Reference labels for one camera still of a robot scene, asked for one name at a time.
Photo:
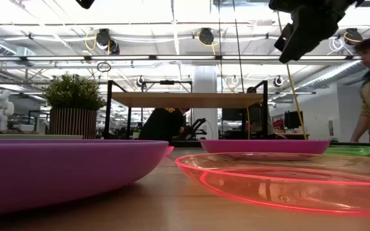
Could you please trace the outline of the magenta plastic plate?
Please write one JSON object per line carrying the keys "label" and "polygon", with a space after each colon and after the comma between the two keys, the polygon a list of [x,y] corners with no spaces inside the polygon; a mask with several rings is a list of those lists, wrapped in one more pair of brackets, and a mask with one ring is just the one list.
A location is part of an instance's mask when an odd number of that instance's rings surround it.
{"label": "magenta plastic plate", "polygon": [[252,140],[201,140],[201,146],[208,153],[271,152],[322,154],[330,141],[252,139]]}

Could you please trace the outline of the green plant in striped pot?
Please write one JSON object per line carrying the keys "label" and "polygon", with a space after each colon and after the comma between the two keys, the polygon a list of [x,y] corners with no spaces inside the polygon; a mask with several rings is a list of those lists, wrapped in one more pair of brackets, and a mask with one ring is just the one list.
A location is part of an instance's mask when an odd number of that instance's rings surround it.
{"label": "green plant in striped pot", "polygon": [[49,132],[52,135],[78,135],[96,138],[98,110],[106,105],[95,80],[77,74],[55,76],[43,88],[49,110]]}

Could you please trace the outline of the white round column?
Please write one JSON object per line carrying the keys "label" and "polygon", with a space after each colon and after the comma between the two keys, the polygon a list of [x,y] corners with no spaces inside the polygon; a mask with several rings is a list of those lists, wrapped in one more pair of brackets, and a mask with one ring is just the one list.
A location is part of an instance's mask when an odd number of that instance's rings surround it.
{"label": "white round column", "polygon": [[[214,66],[196,66],[193,75],[194,93],[216,93],[217,73]],[[206,122],[199,129],[204,130],[206,135],[197,135],[198,138],[218,139],[218,109],[217,108],[193,108],[193,119],[205,118]]]}

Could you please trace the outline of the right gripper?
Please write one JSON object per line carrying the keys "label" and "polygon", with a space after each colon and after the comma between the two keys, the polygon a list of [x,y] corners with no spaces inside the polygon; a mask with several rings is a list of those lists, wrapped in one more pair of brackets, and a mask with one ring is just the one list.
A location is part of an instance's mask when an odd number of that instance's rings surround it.
{"label": "right gripper", "polygon": [[288,23],[274,43],[281,51],[283,64],[298,61],[311,52],[322,40],[330,38],[338,29],[338,22],[351,6],[359,7],[365,0],[270,0],[269,8],[289,13]]}

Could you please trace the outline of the white robot figurine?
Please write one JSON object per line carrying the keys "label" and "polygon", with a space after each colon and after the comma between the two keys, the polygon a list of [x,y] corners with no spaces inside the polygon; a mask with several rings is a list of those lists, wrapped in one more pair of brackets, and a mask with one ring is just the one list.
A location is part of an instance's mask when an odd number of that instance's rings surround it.
{"label": "white robot figurine", "polygon": [[6,130],[8,117],[14,113],[14,104],[9,100],[10,90],[0,90],[0,130]]}

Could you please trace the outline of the purple plastic plate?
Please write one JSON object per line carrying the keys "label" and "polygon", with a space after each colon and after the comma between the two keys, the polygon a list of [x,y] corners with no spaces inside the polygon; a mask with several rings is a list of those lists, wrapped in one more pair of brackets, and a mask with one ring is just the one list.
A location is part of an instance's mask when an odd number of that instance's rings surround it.
{"label": "purple plastic plate", "polygon": [[0,215],[81,200],[133,184],[166,141],[0,139]]}

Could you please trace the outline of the wooden shelf black metal frame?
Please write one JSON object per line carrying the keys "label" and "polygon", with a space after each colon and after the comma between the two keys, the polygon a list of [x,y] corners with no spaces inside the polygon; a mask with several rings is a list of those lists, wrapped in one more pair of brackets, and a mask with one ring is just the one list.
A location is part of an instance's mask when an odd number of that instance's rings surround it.
{"label": "wooden shelf black metal frame", "polygon": [[261,81],[256,87],[263,87],[261,94],[256,93],[158,93],[128,92],[113,80],[105,83],[106,111],[103,137],[109,139],[111,103],[116,101],[128,108],[127,133],[130,137],[130,122],[133,108],[247,108],[262,103],[262,135],[268,134],[268,82]]}

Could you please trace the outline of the long ceiling light strip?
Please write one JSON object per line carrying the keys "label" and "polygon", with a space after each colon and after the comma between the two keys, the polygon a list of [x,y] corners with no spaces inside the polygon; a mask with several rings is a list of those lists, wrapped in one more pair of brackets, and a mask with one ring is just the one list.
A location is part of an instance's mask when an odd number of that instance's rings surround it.
{"label": "long ceiling light strip", "polygon": [[91,60],[276,60],[276,55],[123,55],[123,56],[0,56],[0,62]]}

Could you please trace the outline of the pale green plastic plate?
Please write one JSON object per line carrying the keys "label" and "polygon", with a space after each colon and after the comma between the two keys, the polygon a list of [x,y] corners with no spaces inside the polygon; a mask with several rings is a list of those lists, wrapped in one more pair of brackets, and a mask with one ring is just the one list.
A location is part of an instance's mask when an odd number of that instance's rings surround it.
{"label": "pale green plastic plate", "polygon": [[81,135],[37,135],[37,134],[0,134],[0,139],[76,139],[81,140]]}

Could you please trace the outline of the transparent red plastic plate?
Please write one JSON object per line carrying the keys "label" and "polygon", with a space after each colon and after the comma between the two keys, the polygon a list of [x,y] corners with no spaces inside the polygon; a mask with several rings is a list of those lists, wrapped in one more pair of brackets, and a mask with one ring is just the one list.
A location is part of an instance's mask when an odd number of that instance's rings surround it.
{"label": "transparent red plastic plate", "polygon": [[370,216],[370,158],[307,153],[204,153],[179,169],[233,200],[312,213]]}

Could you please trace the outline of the black angled stand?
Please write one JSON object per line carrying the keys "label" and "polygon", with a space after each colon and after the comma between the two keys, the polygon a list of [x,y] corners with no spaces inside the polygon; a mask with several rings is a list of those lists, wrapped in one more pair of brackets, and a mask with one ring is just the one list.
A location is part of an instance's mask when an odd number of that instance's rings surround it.
{"label": "black angled stand", "polygon": [[207,132],[200,127],[206,122],[205,118],[197,119],[191,126],[187,126],[184,130],[186,141],[196,141],[197,135],[207,135]]}

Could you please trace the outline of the black computer monitor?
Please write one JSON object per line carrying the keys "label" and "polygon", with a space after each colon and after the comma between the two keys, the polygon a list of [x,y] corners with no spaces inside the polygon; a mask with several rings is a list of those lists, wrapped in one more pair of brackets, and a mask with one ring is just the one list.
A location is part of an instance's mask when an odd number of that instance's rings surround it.
{"label": "black computer monitor", "polygon": [[286,111],[284,113],[284,126],[288,129],[299,128],[301,126],[297,111]]}
{"label": "black computer monitor", "polygon": [[223,121],[243,121],[245,118],[246,109],[243,108],[223,108],[222,120]]}

